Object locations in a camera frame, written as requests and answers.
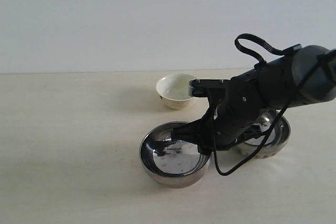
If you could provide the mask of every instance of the bowl rim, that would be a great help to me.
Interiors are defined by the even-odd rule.
[[[190,101],[190,100],[193,100],[195,99],[196,97],[190,97],[188,99],[171,99],[171,98],[168,98],[166,96],[164,96],[163,94],[161,94],[159,91],[158,91],[158,87],[159,87],[159,84],[161,81],[163,81],[163,79],[167,78],[167,77],[170,77],[170,76],[189,76],[189,77],[192,77],[193,79],[197,79],[197,77],[193,76],[192,74],[188,74],[188,73],[170,73],[170,74],[167,74],[166,76],[160,78],[157,82],[156,82],[156,92],[159,94],[160,97],[164,98],[164,99],[167,99],[169,101],[174,101],[174,102],[185,102],[185,101]]]
[[[150,169],[149,169],[149,168],[142,162],[141,148],[142,148],[144,142],[146,141],[146,139],[148,138],[148,136],[149,136],[153,131],[155,131],[156,129],[158,129],[158,128],[162,127],[162,126],[165,126],[165,125],[167,125],[167,124],[171,124],[171,123],[189,123],[189,122],[186,122],[186,121],[171,121],[171,122],[166,122],[166,123],[163,123],[163,124],[160,124],[160,125],[156,126],[156,127],[153,128],[150,132],[148,132],[148,133],[146,134],[146,136],[142,139],[141,144],[140,144],[140,147],[139,147],[139,159],[140,159],[140,162],[141,162],[142,166],[143,166],[148,172],[150,172],[150,173],[152,173],[152,174],[155,174],[155,175],[158,175],[158,176],[161,176],[161,177],[164,177],[164,178],[177,179],[177,178],[184,178],[184,177],[187,177],[187,176],[191,176],[191,175],[197,173],[199,170],[201,170],[201,169],[202,169],[202,168],[209,162],[209,160],[211,159],[211,154],[210,154],[210,155],[204,155],[204,154],[201,154],[201,153],[200,153],[200,155],[199,155],[199,156],[200,156],[200,157],[199,157],[200,159],[198,160],[197,165],[196,165],[193,169],[189,170],[187,173],[185,173],[185,174],[183,174],[183,175],[181,175],[181,174],[176,174],[176,175],[178,175],[178,176],[162,176],[161,174],[155,173],[155,172],[153,172],[152,170],[150,170]],[[202,159],[202,157],[205,158],[205,160],[204,160],[204,164],[200,166],[200,165],[199,165],[199,162],[200,162],[200,160]]]

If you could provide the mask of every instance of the white bowl rim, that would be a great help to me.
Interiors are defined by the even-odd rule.
[[[193,75],[191,75],[191,74],[188,74],[188,73],[171,73],[171,74],[168,74],[168,75],[166,75],[166,76],[160,78],[160,79],[157,81],[157,83],[156,83],[156,91],[157,91],[157,93],[158,93],[161,97],[163,97],[163,98],[165,98],[165,99],[167,99],[167,100],[169,100],[169,101],[174,101],[174,102],[185,102],[185,101],[190,101],[190,100],[193,100],[193,99],[196,98],[196,97],[190,97],[190,98],[188,98],[188,99],[171,99],[171,98],[165,97],[164,95],[160,94],[159,91],[158,91],[159,82],[162,81],[164,78],[167,78],[167,77],[169,77],[169,76],[189,76],[189,77],[192,77],[193,79],[197,79],[197,77],[195,77],[195,76],[193,76]]]

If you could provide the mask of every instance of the stainless steel bowl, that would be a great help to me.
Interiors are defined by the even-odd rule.
[[[140,160],[146,173],[156,182],[171,188],[183,188],[199,181],[210,164],[211,155],[200,154],[197,145],[172,141],[170,131],[187,122],[159,125],[140,145]]]
[[[260,130],[264,132],[269,129],[271,123],[276,116],[276,111],[267,111],[257,120],[254,125],[260,127]],[[271,135],[269,136],[265,146],[254,158],[268,158],[274,156],[288,143],[289,136],[290,125],[286,118],[282,116],[276,124],[275,128],[272,130]],[[263,139],[264,136],[261,136],[259,138],[252,138],[246,142],[236,145],[232,149],[244,156],[248,156],[258,147]]]

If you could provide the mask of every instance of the black strap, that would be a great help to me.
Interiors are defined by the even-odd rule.
[[[246,39],[246,40],[252,41],[252,42],[262,46],[263,48],[265,48],[271,54],[279,55],[279,56],[285,55],[285,52],[283,50],[279,50],[279,49],[276,49],[276,48],[272,47],[269,43],[267,43],[263,39],[259,38],[258,36],[255,36],[253,34],[241,34],[241,35],[239,35],[235,39],[235,46],[237,47],[237,49],[239,51],[243,52],[244,54],[251,55],[252,57],[257,59],[260,63],[266,63],[266,61],[257,52],[242,46],[238,41],[239,39]]]

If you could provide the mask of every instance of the white wall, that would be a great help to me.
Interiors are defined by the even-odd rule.
[[[0,0],[0,73],[251,67],[237,35],[333,48],[335,21],[336,0]]]

